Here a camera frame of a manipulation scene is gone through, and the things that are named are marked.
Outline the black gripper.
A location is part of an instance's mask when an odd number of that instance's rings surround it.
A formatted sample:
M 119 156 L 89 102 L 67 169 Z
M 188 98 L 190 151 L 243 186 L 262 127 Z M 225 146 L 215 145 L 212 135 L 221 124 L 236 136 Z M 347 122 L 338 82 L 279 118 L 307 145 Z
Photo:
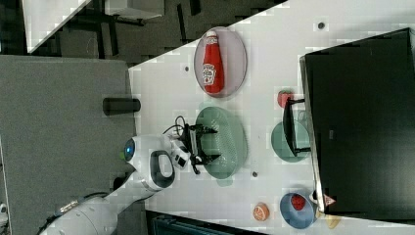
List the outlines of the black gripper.
M 215 161 L 217 158 L 219 158 L 219 155 L 200 156 L 201 151 L 198 147 L 198 139 L 200 138 L 199 132 L 202 134 L 208 134 L 216 133 L 216 130 L 203 125 L 186 124 L 183 128 L 183 133 L 180 137 L 180 140 L 183 142 L 184 146 L 190 153 L 191 166 L 196 174 L 200 173 L 200 171 L 197 169 L 197 165 L 208 165 L 211 162 Z

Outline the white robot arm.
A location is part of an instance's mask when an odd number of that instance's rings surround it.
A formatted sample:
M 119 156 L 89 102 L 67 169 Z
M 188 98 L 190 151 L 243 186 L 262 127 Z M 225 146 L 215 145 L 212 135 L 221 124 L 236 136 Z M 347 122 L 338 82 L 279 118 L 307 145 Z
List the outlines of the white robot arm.
M 121 185 L 105 196 L 91 194 L 60 208 L 36 235 L 112 235 L 118 215 L 168 188 L 177 169 L 216 160 L 216 155 L 207 155 L 202 149 L 202 137 L 216 132 L 202 124 L 185 124 L 180 134 L 165 131 L 130 138 L 123 156 L 133 171 Z

